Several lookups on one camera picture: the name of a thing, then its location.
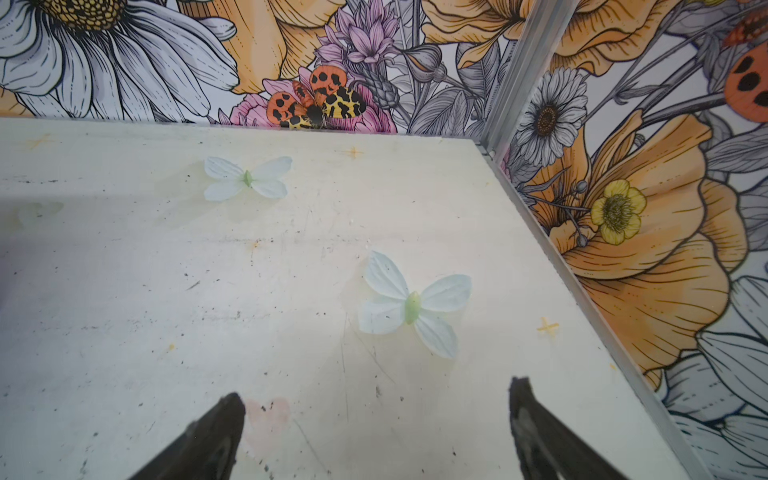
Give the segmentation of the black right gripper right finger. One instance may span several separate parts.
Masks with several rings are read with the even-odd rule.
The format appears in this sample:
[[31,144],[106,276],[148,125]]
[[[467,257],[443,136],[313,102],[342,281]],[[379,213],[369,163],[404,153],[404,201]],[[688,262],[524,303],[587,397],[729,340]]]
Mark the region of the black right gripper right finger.
[[623,479],[618,469],[553,415],[527,377],[509,387],[510,429],[522,475],[532,479]]

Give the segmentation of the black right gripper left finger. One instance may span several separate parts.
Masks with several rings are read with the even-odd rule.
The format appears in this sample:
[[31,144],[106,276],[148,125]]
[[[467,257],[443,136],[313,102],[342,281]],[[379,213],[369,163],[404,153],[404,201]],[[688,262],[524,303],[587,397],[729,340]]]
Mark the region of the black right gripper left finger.
[[236,392],[223,396],[130,480],[229,479],[245,417],[245,405]]

